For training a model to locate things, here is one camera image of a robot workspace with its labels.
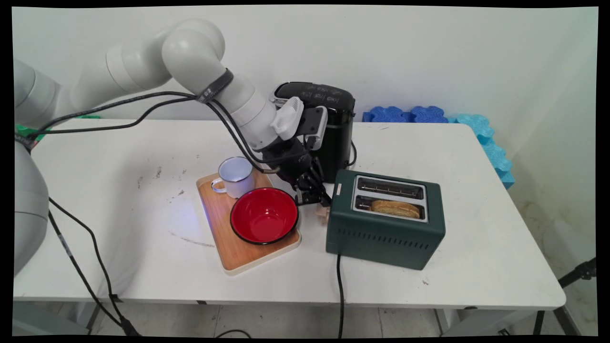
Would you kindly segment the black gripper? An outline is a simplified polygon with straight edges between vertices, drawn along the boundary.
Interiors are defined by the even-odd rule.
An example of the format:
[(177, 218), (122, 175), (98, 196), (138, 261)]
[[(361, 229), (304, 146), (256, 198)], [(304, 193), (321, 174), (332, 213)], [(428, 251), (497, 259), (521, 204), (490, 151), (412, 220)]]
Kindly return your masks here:
[(274, 141), (261, 149), (262, 159), (272, 169), (280, 168), (277, 176), (288, 184), (295, 184), (296, 202), (299, 206), (318, 204), (331, 206), (332, 198), (323, 184), (324, 176), (320, 164), (313, 164), (313, 156), (297, 139)]

